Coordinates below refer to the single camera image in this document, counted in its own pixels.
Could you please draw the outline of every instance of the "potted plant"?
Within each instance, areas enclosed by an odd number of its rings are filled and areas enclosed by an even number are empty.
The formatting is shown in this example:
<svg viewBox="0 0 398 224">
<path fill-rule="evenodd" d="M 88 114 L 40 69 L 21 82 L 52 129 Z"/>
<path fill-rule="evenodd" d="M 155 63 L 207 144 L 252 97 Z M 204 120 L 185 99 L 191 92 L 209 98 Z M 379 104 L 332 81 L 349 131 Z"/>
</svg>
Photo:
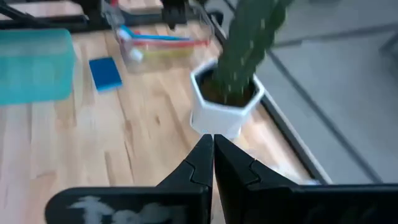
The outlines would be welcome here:
<svg viewBox="0 0 398 224">
<path fill-rule="evenodd" d="M 194 69 L 191 127 L 199 133 L 239 135 L 264 95 L 257 65 L 274 42 L 292 0 L 240 0 L 219 59 Z"/>
</svg>

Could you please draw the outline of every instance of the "teal plastic container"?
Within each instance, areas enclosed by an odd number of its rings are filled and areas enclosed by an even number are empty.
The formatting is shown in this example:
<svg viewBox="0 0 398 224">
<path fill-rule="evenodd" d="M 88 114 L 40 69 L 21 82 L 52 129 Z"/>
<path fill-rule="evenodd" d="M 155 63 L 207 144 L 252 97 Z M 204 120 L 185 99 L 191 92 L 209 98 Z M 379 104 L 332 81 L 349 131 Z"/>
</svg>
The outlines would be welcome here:
<svg viewBox="0 0 398 224">
<path fill-rule="evenodd" d="M 63 100 L 74 69 L 69 31 L 0 30 L 0 105 Z"/>
</svg>

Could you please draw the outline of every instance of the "blue toothbrush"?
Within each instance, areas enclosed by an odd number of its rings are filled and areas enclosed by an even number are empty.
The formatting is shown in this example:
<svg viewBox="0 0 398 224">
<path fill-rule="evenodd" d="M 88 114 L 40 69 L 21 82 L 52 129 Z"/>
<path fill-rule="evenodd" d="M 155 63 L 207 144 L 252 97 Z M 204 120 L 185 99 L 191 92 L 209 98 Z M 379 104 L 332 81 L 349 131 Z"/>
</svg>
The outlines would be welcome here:
<svg viewBox="0 0 398 224">
<path fill-rule="evenodd" d="M 174 37 L 174 36 L 167 36 L 167 35 L 142 35 L 142 34 L 135 34 L 125 25 L 121 25 L 120 28 L 127 32 L 132 38 L 137 39 L 152 39 L 152 40 L 191 40 L 191 38 L 187 37 Z"/>
</svg>

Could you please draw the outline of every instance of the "soil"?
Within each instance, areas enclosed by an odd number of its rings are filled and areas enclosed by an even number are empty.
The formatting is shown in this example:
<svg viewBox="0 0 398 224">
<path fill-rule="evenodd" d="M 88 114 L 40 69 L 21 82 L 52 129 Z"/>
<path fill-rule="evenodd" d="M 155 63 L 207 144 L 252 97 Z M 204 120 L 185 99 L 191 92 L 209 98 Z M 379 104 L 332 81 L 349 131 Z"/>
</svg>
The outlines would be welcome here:
<svg viewBox="0 0 398 224">
<path fill-rule="evenodd" d="M 206 71 L 197 82 L 203 98 L 207 101 L 218 103 L 226 106 L 245 107 L 254 95 L 256 87 L 253 82 L 243 91 L 243 95 L 229 95 L 226 103 L 224 102 L 224 94 L 218 88 L 213 79 L 213 70 Z"/>
</svg>

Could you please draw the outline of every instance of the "toothbrush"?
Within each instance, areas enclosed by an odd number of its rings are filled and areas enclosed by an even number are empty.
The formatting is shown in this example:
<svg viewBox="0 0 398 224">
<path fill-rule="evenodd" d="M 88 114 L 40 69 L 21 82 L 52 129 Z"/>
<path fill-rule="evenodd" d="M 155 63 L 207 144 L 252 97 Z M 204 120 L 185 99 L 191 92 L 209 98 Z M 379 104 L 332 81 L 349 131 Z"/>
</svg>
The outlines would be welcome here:
<svg viewBox="0 0 398 224">
<path fill-rule="evenodd" d="M 197 45 L 208 45 L 209 40 L 189 40 L 189 41 L 151 41 L 151 40 L 136 40 L 132 44 L 136 47 L 151 45 L 156 47 L 194 47 Z"/>
<path fill-rule="evenodd" d="M 130 38 L 137 38 L 137 39 L 151 39 L 151 40 L 191 40 L 191 38 L 187 37 L 174 37 L 174 36 L 167 36 L 167 35 L 143 35 L 143 34 L 135 34 L 125 25 L 120 26 L 121 30 L 119 31 L 119 35 L 123 38 L 129 39 Z"/>
</svg>

